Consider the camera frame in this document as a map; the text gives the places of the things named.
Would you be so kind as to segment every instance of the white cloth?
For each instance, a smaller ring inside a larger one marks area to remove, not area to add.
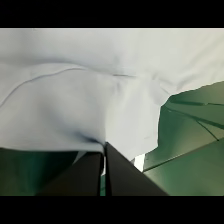
[[[224,29],[0,29],[0,147],[157,147],[170,95],[224,80]]]

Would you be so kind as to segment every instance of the white fabric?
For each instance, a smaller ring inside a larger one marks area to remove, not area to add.
[[[223,29],[0,29],[0,146],[157,147],[170,95],[224,80]]]

